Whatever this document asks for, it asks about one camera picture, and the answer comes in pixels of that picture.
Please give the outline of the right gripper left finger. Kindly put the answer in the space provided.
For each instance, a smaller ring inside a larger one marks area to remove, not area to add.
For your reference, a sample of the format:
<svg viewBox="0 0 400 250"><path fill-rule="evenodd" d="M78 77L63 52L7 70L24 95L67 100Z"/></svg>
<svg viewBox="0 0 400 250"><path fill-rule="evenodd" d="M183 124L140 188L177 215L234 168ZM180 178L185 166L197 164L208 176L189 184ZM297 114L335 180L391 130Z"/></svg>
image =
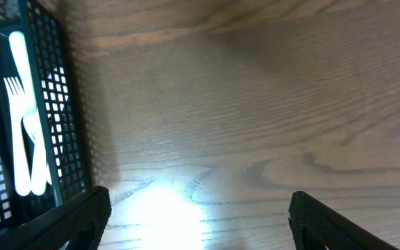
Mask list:
<svg viewBox="0 0 400 250"><path fill-rule="evenodd" d="M111 215L109 190L96 186L0 235L0 249L97 249Z"/></svg>

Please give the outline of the pale green fork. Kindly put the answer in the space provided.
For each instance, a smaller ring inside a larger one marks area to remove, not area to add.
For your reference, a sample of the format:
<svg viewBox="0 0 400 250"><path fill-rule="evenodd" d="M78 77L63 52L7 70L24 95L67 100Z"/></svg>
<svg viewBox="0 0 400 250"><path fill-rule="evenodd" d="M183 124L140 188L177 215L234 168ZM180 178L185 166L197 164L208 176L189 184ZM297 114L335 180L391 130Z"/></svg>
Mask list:
<svg viewBox="0 0 400 250"><path fill-rule="evenodd" d="M26 39L21 31L13 31L9 35L8 39L10 50L12 52L19 78L22 82L22 86L26 95L24 98L27 107L26 114L29 117L32 117L34 114L38 113L38 106L36 104L33 77L26 47Z"/></svg>

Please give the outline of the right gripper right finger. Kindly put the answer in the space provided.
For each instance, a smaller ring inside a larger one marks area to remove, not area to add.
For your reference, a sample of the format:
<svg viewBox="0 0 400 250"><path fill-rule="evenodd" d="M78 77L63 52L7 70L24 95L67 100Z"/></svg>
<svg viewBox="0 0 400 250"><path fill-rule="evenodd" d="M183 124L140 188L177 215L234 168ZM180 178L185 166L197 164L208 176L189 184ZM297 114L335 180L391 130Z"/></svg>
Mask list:
<svg viewBox="0 0 400 250"><path fill-rule="evenodd" d="M292 194L288 222L299 250L397 249L303 191Z"/></svg>

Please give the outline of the white fork straight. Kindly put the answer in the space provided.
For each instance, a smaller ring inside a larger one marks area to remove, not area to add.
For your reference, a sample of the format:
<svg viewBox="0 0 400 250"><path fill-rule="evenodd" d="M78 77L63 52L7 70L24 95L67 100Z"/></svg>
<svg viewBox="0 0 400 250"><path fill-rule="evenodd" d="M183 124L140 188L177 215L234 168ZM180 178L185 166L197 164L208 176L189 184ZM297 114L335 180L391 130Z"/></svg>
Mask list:
<svg viewBox="0 0 400 250"><path fill-rule="evenodd" d="M25 92L17 78L5 77L3 81L10 109L15 191L19 196L25 197L31 192L31 177L22 133L22 119L27 111L24 101Z"/></svg>

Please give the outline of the white wide spoon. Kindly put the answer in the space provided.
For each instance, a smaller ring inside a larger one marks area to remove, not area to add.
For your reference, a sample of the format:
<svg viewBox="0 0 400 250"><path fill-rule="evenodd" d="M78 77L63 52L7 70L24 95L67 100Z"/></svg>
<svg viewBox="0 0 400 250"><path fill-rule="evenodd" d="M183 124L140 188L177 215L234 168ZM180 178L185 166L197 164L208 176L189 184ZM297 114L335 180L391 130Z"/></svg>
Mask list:
<svg viewBox="0 0 400 250"><path fill-rule="evenodd" d="M67 126L67 104L69 91L66 83L65 70L63 67L56 67L47 73L47 77L41 80L43 96L47 111L47 120L50 127L51 144L55 166L58 170L58 177L62 176L62 159L64 154L64 129Z"/></svg>

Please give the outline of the black plastic basket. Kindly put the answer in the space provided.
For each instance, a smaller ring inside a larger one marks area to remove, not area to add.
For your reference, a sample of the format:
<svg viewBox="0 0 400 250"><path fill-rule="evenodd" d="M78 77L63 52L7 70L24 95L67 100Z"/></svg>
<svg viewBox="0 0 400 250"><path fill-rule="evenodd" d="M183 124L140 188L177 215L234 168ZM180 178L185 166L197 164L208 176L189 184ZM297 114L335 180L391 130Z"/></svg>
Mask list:
<svg viewBox="0 0 400 250"><path fill-rule="evenodd" d="M0 235L89 189L64 30L0 1Z"/></svg>

